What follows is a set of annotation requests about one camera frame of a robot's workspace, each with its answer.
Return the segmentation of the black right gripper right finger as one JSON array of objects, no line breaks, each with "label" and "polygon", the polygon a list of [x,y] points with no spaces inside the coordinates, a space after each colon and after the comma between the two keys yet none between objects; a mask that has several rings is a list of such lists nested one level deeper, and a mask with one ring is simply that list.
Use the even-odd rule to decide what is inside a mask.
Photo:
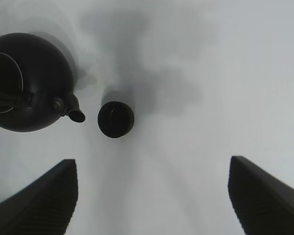
[{"label": "black right gripper right finger", "polygon": [[243,156],[231,157],[227,187],[246,235],[294,235],[294,188]]}]

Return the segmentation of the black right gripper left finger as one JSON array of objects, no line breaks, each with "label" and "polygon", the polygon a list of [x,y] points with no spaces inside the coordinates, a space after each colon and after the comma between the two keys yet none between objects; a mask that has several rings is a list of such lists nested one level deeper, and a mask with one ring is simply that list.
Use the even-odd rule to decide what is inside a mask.
[{"label": "black right gripper left finger", "polygon": [[0,235],[63,235],[77,200],[76,162],[65,159],[0,202]]}]

